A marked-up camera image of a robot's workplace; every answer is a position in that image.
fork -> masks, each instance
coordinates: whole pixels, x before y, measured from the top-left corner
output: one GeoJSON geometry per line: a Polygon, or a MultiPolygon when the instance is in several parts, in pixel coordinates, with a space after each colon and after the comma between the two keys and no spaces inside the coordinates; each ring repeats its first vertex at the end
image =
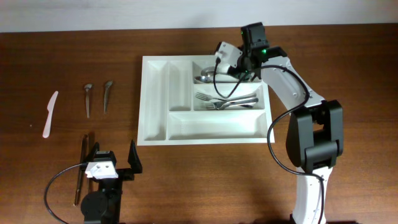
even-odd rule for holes
{"type": "MultiPolygon", "coordinates": [[[[248,94],[248,95],[244,95],[244,96],[239,96],[239,97],[231,98],[231,99],[229,99],[229,100],[235,100],[235,99],[237,99],[237,98],[242,98],[242,97],[244,97],[244,98],[250,98],[250,97],[256,97],[256,96],[257,96],[256,93],[251,93],[251,94],[248,94]]],[[[210,100],[226,101],[226,100],[224,100],[224,99],[212,97],[211,95],[207,95],[207,94],[200,93],[200,92],[197,92],[196,95],[195,95],[195,97],[198,98],[199,100],[203,100],[203,101],[210,101],[210,100]]],[[[253,106],[251,106],[251,105],[240,105],[240,106],[245,107],[245,108],[253,108],[253,106]]]]}
{"type": "Polygon", "coordinates": [[[240,100],[228,100],[219,101],[215,103],[205,103],[205,107],[208,110],[223,110],[229,106],[241,106],[241,105],[254,105],[259,101],[258,98],[240,99],[240,100]]]}

utensil organizer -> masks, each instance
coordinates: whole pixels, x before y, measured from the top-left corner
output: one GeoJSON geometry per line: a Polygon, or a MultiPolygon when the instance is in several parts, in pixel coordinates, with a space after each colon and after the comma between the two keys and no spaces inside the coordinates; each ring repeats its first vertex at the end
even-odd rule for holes
{"type": "MultiPolygon", "coordinates": [[[[206,110],[203,104],[208,102],[195,98],[195,94],[220,96],[212,83],[195,84],[193,78],[210,66],[215,66],[214,55],[142,58],[137,145],[267,142],[272,122],[267,84],[241,83],[231,96],[256,92],[259,102],[253,109],[233,106],[206,110]]],[[[235,83],[217,83],[223,95],[234,86],[235,83]]]]}

cable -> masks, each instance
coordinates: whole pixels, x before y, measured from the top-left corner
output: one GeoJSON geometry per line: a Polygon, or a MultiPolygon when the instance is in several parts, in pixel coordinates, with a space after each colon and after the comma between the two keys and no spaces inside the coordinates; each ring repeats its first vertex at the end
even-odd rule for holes
{"type": "Polygon", "coordinates": [[[324,181],[323,178],[320,177],[319,175],[316,175],[316,174],[308,174],[308,173],[304,173],[304,172],[297,172],[297,171],[294,171],[294,170],[292,170],[292,169],[287,168],[285,165],[283,165],[283,164],[278,160],[278,158],[276,157],[276,155],[275,155],[275,153],[274,153],[274,150],[272,149],[272,146],[271,146],[271,131],[272,131],[272,129],[273,129],[274,126],[278,123],[279,120],[281,120],[282,118],[284,118],[286,115],[290,114],[291,112],[294,112],[295,110],[301,108],[302,106],[304,106],[304,105],[308,102],[308,100],[310,99],[310,92],[309,92],[308,88],[305,86],[305,84],[304,84],[304,82],[301,80],[301,78],[300,78],[298,75],[296,75],[293,71],[289,70],[288,68],[285,68],[285,67],[282,67],[282,66],[279,66],[279,65],[265,65],[265,66],[261,66],[261,67],[259,67],[259,68],[255,68],[255,69],[252,69],[252,70],[250,70],[250,71],[247,71],[246,74],[245,74],[241,79],[239,79],[239,81],[237,82],[237,84],[235,85],[235,87],[232,89],[231,93],[230,93],[227,97],[225,97],[225,96],[223,96],[222,94],[220,94],[220,93],[218,92],[217,87],[216,87],[216,71],[217,71],[217,66],[218,66],[218,64],[219,64],[220,62],[221,62],[220,58],[217,58],[217,59],[216,59],[216,66],[215,66],[215,70],[214,70],[214,75],[213,75],[213,84],[214,84],[214,88],[215,88],[217,94],[219,94],[222,98],[229,98],[229,97],[234,93],[234,91],[237,89],[238,85],[239,85],[239,84],[246,78],[246,76],[249,75],[251,72],[254,72],[254,71],[256,71],[256,70],[262,70],[262,69],[264,69],[264,68],[278,68],[278,69],[281,69],[281,70],[283,70],[283,71],[285,71],[285,72],[291,74],[291,75],[300,83],[300,85],[303,87],[304,92],[305,92],[304,101],[303,101],[301,104],[299,104],[299,105],[297,105],[297,106],[295,106],[295,107],[293,107],[293,108],[287,110],[285,113],[282,113],[281,115],[279,115],[279,116],[271,123],[271,125],[269,126],[269,129],[268,129],[268,132],[267,132],[267,145],[268,145],[268,149],[269,149],[269,152],[270,152],[272,158],[275,160],[275,162],[276,162],[281,168],[283,168],[283,169],[286,170],[287,172],[290,172],[291,174],[301,175],[301,176],[315,177],[315,178],[317,178],[317,179],[319,180],[319,182],[320,182],[320,188],[321,188],[321,197],[322,197],[322,199],[321,199],[321,214],[320,214],[320,218],[319,218],[318,224],[321,224],[322,217],[323,217],[323,211],[324,211],[324,207],[325,207],[325,198],[324,198],[324,197],[325,197],[325,186],[323,185],[323,181],[324,181]]]}
{"type": "Polygon", "coordinates": [[[68,170],[70,170],[72,168],[81,167],[81,166],[87,166],[87,163],[81,163],[81,164],[73,165],[71,167],[68,167],[68,168],[64,169],[63,171],[61,171],[57,175],[55,175],[53,178],[51,178],[50,182],[45,187],[45,190],[44,190],[44,205],[45,205],[47,211],[49,211],[50,215],[52,215],[54,217],[54,219],[58,220],[60,223],[68,224],[67,222],[63,221],[61,218],[56,216],[56,214],[54,214],[53,211],[51,210],[51,208],[49,207],[49,204],[47,203],[47,192],[49,191],[50,185],[52,184],[52,182],[57,177],[61,176],[64,172],[66,172],[66,171],[68,171],[68,170]]]}

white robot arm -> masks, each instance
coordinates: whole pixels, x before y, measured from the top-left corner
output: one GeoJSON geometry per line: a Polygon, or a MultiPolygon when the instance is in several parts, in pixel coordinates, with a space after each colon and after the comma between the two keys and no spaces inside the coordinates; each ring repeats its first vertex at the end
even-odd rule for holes
{"type": "Polygon", "coordinates": [[[297,199],[290,221],[296,224],[326,223],[322,211],[326,183],[336,164],[336,158],[343,152],[341,106],[337,101],[325,101],[315,93],[297,74],[287,54],[280,47],[269,47],[261,23],[242,27],[241,33],[244,45],[240,48],[226,42],[219,43],[215,53],[217,63],[231,65],[228,71],[230,74],[254,72],[253,79],[258,77],[267,83],[285,107],[292,110],[286,148],[289,159],[297,168],[296,172],[304,175],[298,175],[297,199]],[[310,94],[309,98],[306,98],[304,86],[310,94]],[[307,102],[304,106],[294,109],[305,100],[307,102]],[[323,129],[314,131],[315,122],[322,124],[323,129]],[[323,200],[320,179],[323,180],[323,200]]]}

brown table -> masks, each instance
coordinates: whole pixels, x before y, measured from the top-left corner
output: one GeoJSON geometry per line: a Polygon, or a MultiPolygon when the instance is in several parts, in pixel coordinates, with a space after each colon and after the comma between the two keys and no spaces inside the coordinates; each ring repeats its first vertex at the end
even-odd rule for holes
{"type": "MultiPolygon", "coordinates": [[[[398,25],[268,27],[294,68],[344,108],[345,151],[328,184],[328,220],[398,222],[398,25]]],[[[127,167],[137,138],[143,55],[212,54],[218,41],[241,44],[238,28],[0,34],[0,222],[55,223],[43,203],[58,171],[78,163],[82,134],[127,167]],[[103,85],[112,79],[108,114],[103,85]],[[86,118],[83,85],[93,83],[86,118]],[[58,90],[51,135],[42,138],[47,103],[58,90]]],[[[271,92],[272,117],[285,108],[271,92]]],[[[285,153],[288,119],[275,127],[285,153]]],[[[296,177],[265,144],[142,146],[144,173],[123,187],[126,223],[252,223],[289,217],[296,177]]],[[[55,181],[54,212],[82,223],[72,206],[77,170],[55,181]]]]}

